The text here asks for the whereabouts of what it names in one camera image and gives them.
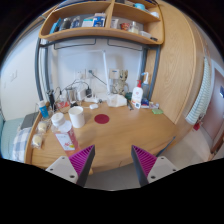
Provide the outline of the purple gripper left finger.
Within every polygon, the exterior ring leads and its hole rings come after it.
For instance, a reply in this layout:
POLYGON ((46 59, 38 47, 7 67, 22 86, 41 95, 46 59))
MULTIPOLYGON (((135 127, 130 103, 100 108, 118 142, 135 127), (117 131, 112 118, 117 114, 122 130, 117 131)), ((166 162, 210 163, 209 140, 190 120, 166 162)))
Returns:
POLYGON ((91 145, 70 157, 59 157, 46 171, 84 187, 94 157, 95 146, 91 145))

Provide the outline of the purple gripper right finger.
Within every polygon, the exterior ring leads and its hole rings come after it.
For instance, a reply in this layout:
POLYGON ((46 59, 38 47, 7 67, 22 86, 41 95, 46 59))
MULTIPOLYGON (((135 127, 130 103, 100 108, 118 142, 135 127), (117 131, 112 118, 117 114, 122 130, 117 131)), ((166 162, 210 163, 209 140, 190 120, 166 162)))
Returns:
POLYGON ((131 155, 141 187, 177 171, 166 157, 156 157, 135 145, 131 148, 131 155))

